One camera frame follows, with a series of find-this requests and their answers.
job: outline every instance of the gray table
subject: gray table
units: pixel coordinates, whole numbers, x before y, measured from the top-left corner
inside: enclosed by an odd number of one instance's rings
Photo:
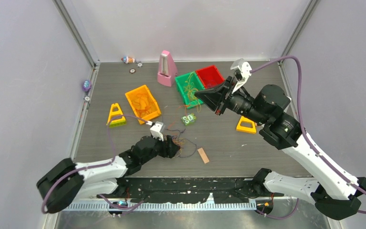
[[[253,68],[264,62],[250,62]],[[179,74],[195,71],[215,64],[226,78],[232,75],[232,62],[178,62]],[[157,63],[144,63],[142,68],[136,64],[102,63],[91,98],[81,141],[76,155],[77,162],[90,162],[110,158],[113,155],[106,131],[106,122],[110,105],[119,103],[124,114],[134,115],[125,93],[146,84],[157,100],[162,116],[155,120],[169,125],[184,116],[183,100],[176,86],[166,87],[156,80]],[[277,84],[284,88],[277,65],[254,73],[245,88],[256,96],[266,84]],[[267,144],[260,135],[236,131],[240,116],[226,110],[222,116],[215,115],[205,105],[198,113],[197,121],[186,128],[182,137],[202,147],[210,162],[204,164],[198,153],[189,158],[166,159],[156,157],[145,164],[134,177],[252,177],[262,167],[270,168],[289,176],[307,176],[308,172],[295,160]],[[173,128],[184,129],[178,121]],[[137,120],[128,118],[127,124],[111,129],[111,136],[116,144],[117,153],[129,149],[144,135],[149,135],[147,125],[139,125]],[[182,156],[194,151],[190,143],[184,145]]]

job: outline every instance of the white wall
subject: white wall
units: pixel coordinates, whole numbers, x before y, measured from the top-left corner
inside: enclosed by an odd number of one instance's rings
[[[309,0],[66,0],[101,62],[267,60],[283,52]]]
[[[0,229],[39,228],[36,183],[69,156],[90,72],[52,1],[0,1]]]
[[[366,0],[323,0],[295,43],[300,59],[301,105],[305,126],[338,164],[366,177]],[[293,98],[297,74],[285,62]],[[366,197],[361,209],[366,210]],[[345,228],[366,228],[366,215],[342,222]]]

